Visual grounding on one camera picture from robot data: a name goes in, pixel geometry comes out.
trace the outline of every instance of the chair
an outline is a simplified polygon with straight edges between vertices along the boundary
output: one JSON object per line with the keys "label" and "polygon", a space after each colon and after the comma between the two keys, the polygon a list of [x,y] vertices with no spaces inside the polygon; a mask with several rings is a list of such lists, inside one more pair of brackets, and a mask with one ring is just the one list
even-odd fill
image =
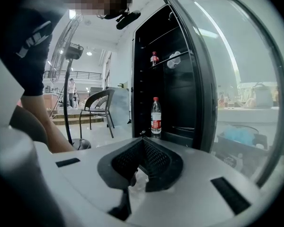
{"label": "chair", "polygon": [[[113,125],[113,128],[115,128],[113,120],[112,120],[112,116],[111,116],[110,111],[109,111],[109,107],[110,107],[110,104],[112,102],[114,92],[115,91],[112,90],[112,89],[103,90],[101,92],[97,92],[97,93],[93,94],[92,96],[90,96],[88,98],[88,100],[86,101],[86,103],[84,105],[84,109],[81,110],[80,117],[79,117],[80,138],[81,139],[82,139],[81,116],[82,116],[83,111],[89,112],[89,128],[90,129],[91,129],[91,115],[105,116],[106,119],[107,119],[107,124],[108,124],[108,127],[109,127],[110,134],[111,134],[112,138],[114,137],[111,126],[110,126],[110,122],[109,122],[109,118],[110,118],[110,121]],[[102,99],[97,103],[96,107],[90,108],[90,106],[93,104],[93,102],[95,102],[99,98],[102,98]],[[100,108],[101,105],[105,102],[106,102],[105,108]]]}

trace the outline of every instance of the railing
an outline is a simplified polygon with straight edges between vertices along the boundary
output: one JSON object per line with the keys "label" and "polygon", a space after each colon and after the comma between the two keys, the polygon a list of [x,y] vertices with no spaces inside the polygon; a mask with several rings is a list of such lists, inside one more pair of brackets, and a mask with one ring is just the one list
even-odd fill
{"label": "railing", "polygon": [[[66,71],[60,72],[60,78],[65,78]],[[50,78],[50,71],[46,70],[43,74],[43,78]],[[85,79],[85,80],[102,80],[101,73],[87,72],[87,71],[71,71],[70,78],[73,79]]]}

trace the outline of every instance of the bottle with red cap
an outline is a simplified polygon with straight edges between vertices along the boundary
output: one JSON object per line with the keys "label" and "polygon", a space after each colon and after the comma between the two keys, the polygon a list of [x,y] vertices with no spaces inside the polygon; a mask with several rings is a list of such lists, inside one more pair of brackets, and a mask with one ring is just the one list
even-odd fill
{"label": "bottle with red cap", "polygon": [[161,133],[161,106],[159,98],[153,98],[153,104],[151,107],[151,132],[153,134]]}
{"label": "bottle with red cap", "polygon": [[159,57],[157,56],[157,52],[154,51],[151,57],[151,66],[154,66],[158,63],[159,63]]}

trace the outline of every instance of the refrigerator door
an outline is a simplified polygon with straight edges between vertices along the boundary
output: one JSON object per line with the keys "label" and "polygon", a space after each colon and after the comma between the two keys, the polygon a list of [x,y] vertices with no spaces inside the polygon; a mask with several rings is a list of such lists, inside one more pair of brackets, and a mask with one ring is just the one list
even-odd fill
{"label": "refrigerator door", "polygon": [[211,149],[262,186],[284,145],[284,61],[278,46],[239,0],[166,2],[175,9],[191,53],[200,61],[196,70],[203,108],[196,137],[201,149]]}

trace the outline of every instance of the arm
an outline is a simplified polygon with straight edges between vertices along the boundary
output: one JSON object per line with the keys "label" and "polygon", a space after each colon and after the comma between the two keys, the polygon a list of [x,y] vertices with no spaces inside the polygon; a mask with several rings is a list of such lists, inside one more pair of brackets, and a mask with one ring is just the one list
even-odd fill
{"label": "arm", "polygon": [[43,96],[22,96],[21,103],[23,107],[30,111],[45,128],[48,139],[48,148],[52,153],[74,150],[49,118]]}

